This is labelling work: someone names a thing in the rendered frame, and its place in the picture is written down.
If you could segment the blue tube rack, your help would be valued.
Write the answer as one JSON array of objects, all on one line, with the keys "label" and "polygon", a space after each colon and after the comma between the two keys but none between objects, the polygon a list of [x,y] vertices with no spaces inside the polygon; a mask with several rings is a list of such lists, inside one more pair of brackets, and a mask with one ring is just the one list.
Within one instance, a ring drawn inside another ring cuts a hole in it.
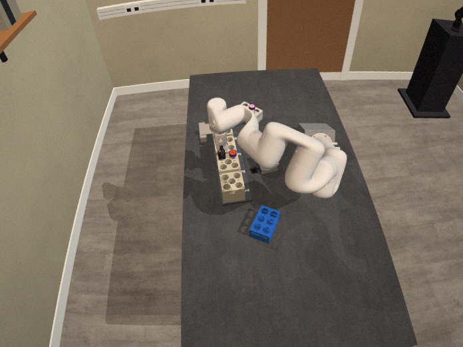
[{"label": "blue tube rack", "polygon": [[265,243],[269,243],[278,224],[279,218],[280,213],[277,210],[262,205],[249,230],[249,236]]}]

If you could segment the beige tube rack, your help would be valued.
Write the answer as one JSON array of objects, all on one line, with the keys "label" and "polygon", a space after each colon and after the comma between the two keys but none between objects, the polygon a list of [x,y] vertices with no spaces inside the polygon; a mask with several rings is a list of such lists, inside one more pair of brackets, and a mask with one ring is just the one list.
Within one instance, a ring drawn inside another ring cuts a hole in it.
[{"label": "beige tube rack", "polygon": [[[249,108],[249,104],[248,104],[247,102],[241,103],[241,105],[244,105],[244,106],[245,106],[245,104],[247,104],[248,106],[246,106],[246,107]],[[256,111],[255,111],[255,115],[256,115],[257,120],[258,120],[258,122],[259,122],[260,120],[262,120],[262,116],[263,116],[262,110],[260,110],[260,109],[258,109],[258,108],[256,108],[256,107],[255,107],[255,109],[256,109],[256,110],[259,110],[259,112],[256,112]]]}]

